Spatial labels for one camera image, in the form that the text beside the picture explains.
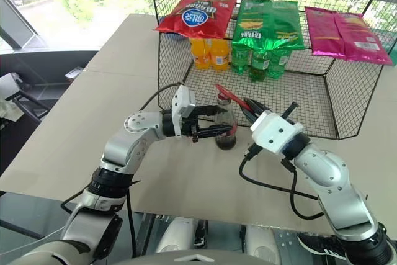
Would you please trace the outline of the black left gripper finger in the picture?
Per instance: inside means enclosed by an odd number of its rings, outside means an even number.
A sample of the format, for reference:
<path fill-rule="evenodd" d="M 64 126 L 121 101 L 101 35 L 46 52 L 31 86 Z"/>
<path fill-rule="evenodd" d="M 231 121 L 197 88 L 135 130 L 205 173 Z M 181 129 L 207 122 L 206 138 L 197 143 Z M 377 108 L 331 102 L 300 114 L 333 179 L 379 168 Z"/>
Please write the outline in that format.
<path fill-rule="evenodd" d="M 221 107 L 219 105 L 206 105 L 206 106 L 197 106 L 193 109 L 193 116 L 215 116 L 220 113 L 227 113 L 228 109 L 225 107 Z"/>
<path fill-rule="evenodd" d="M 224 133 L 229 133 L 232 131 L 233 126 L 227 124 L 211 125 L 207 128 L 199 128 L 197 131 L 198 138 L 211 138 L 222 135 Z"/>

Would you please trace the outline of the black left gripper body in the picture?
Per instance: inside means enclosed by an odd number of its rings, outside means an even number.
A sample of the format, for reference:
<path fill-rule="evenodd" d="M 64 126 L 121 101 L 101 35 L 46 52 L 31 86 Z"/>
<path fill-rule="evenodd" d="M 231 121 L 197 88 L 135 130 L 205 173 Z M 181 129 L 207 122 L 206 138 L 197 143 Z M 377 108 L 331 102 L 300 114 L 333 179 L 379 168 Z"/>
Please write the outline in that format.
<path fill-rule="evenodd" d="M 198 117 L 183 117 L 181 134 L 185 137 L 190 137 L 193 143 L 197 143 L 200 138 L 200 126 Z"/>

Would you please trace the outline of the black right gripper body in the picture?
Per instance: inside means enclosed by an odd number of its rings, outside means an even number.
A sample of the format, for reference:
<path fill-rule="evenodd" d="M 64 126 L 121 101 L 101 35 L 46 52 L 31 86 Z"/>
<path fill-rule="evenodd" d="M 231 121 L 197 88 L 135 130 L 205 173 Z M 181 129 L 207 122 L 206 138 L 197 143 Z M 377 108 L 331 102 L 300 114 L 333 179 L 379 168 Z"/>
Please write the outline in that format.
<path fill-rule="evenodd" d="M 290 116 L 290 114 L 298 107 L 298 103 L 293 101 L 288 108 L 283 112 L 281 117 L 285 120 L 287 120 Z"/>

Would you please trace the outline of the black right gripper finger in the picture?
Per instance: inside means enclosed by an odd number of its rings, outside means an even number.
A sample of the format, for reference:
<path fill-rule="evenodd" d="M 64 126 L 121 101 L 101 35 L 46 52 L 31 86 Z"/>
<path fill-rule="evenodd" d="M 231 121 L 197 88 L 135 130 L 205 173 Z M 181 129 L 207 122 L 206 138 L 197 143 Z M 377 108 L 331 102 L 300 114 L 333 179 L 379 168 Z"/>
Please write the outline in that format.
<path fill-rule="evenodd" d="M 254 99 L 245 97 L 244 102 L 250 107 L 252 112 L 257 116 L 260 116 L 265 111 L 270 111 L 270 109 L 266 107 L 263 103 L 258 102 Z"/>
<path fill-rule="evenodd" d="M 257 116 L 257 115 L 255 115 L 253 112 L 252 112 L 252 110 L 250 109 L 250 107 L 247 109 L 247 108 L 243 108 L 243 114 L 245 115 L 245 117 L 248 119 L 248 121 L 250 122 L 250 123 L 254 123 L 256 120 L 257 120 L 257 118 L 259 117 L 259 116 Z"/>

